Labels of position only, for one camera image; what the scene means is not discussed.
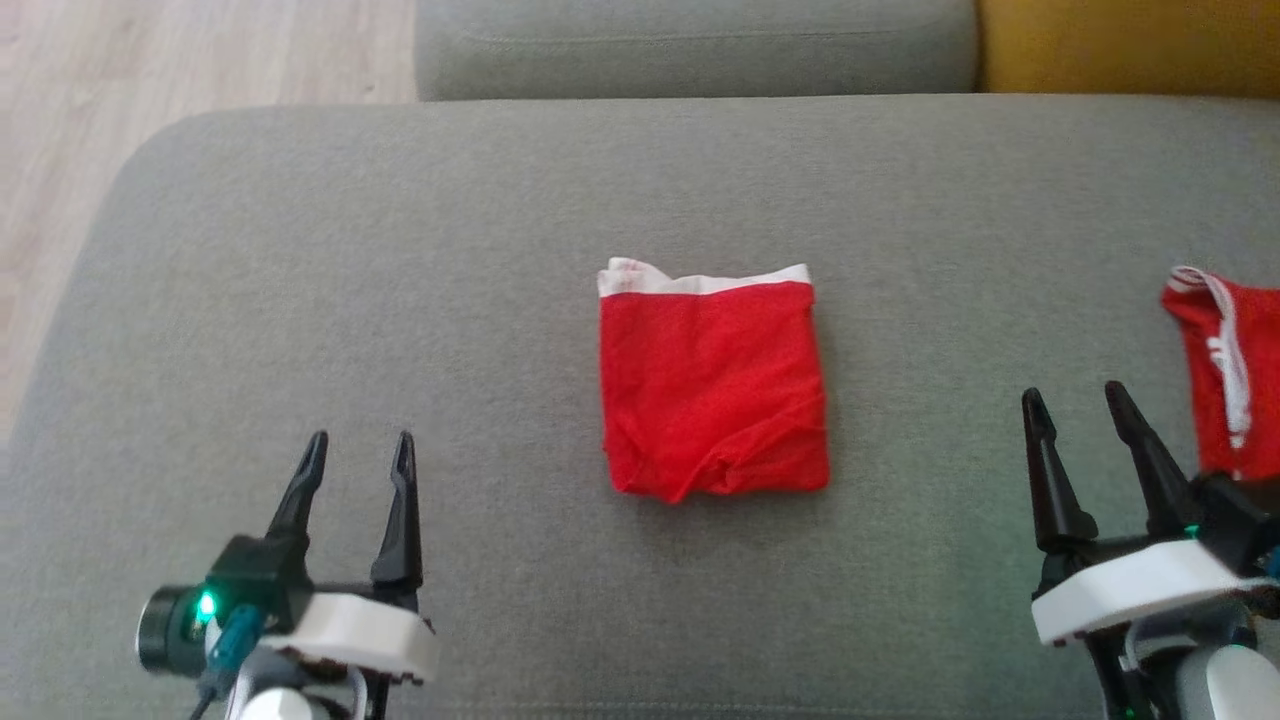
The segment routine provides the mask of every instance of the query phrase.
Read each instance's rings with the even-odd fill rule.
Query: cable
[[[1120,656],[1120,669],[1125,671],[1140,670],[1142,661],[1138,659],[1138,632],[1147,623],[1147,618],[1134,620],[1124,634],[1124,655]]]
[[[205,659],[205,671],[196,680],[201,697],[212,693],[214,697],[225,698],[232,692],[241,665],[257,646],[265,624],[262,611],[252,605],[238,605],[232,610],[223,634],[218,635],[218,642]]]
[[[364,720],[369,717],[369,680],[355,665],[347,666],[347,682],[356,693],[356,706],[351,708],[351,716]]]
[[[187,720],[200,720],[205,716],[205,711],[209,706],[214,703],[214,691],[205,691],[200,693],[200,702],[196,703],[196,708],[191,711],[191,716]]]

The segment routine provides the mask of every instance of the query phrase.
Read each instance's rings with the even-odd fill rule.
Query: robotic arm
[[[413,438],[399,437],[369,583],[317,585],[307,575],[307,520],[328,447],[324,432],[311,437],[265,536],[232,538],[202,584],[165,585],[142,610],[138,660],[150,673],[196,680],[193,719],[225,701],[227,720],[381,720],[393,684],[435,678],[439,646],[417,602]],[[343,687],[348,705],[315,693]]]
[[[1106,386],[1147,505],[1147,533],[1097,539],[1055,447],[1039,391],[1023,395],[1036,544],[1032,615],[1041,642],[1079,642],[1107,720],[1280,719],[1280,671],[1257,652],[1253,618],[1280,618],[1280,478],[1188,483],[1124,386]]]

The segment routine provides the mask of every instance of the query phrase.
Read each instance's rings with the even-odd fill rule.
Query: gray fabric surface
[[[205,115],[108,197],[4,484],[0,697],[178,716],[134,623],[261,532],[333,447],[310,566],[360,579],[417,438],[442,679],[401,715],[1093,719],[1039,647],[1019,395],[1039,386],[1105,533],[1142,501],[1102,383],[1184,466],[1157,302],[1193,263],[1280,266],[1280,106],[899,96],[428,104]],[[810,264],[833,480],[620,496],[600,451],[594,273]]]
[[[419,0],[424,100],[966,92],[972,0]]]

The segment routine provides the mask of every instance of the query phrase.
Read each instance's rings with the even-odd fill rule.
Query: yellow cushion
[[[1280,0],[978,0],[991,92],[1280,97]]]

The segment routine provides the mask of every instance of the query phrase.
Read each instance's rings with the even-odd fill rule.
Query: red cloth
[[[827,486],[826,393],[804,265],[671,279],[616,258],[600,273],[604,450],[620,492]]]
[[[1201,470],[1280,475],[1280,290],[1180,266],[1161,304],[1183,331]]]

